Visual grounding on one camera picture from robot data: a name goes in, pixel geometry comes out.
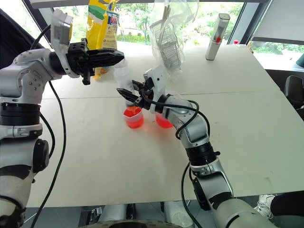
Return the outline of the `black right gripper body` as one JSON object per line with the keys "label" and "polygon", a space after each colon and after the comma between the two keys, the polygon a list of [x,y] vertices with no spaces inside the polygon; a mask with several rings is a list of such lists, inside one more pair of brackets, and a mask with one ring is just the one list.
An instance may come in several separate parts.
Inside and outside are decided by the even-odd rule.
{"label": "black right gripper body", "polygon": [[145,82],[145,87],[141,90],[136,90],[139,93],[139,98],[134,102],[138,107],[149,110],[153,99],[153,81],[148,78]]}

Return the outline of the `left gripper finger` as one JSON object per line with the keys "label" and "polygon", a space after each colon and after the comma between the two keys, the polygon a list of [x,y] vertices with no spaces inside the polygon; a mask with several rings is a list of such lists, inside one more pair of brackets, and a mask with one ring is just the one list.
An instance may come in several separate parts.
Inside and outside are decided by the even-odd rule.
{"label": "left gripper finger", "polygon": [[92,68],[110,67],[121,62],[124,57],[89,57],[89,66]]}
{"label": "left gripper finger", "polygon": [[124,53],[115,49],[95,49],[89,50],[88,56],[90,60],[101,59],[124,59]]}

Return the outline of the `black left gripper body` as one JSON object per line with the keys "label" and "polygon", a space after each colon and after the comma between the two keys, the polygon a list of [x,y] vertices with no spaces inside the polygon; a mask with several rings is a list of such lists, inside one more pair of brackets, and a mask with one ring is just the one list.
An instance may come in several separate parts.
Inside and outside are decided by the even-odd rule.
{"label": "black left gripper body", "polygon": [[82,77],[84,85],[90,84],[91,77],[87,44],[86,38],[82,38],[80,42],[71,43],[66,54],[71,70]]}

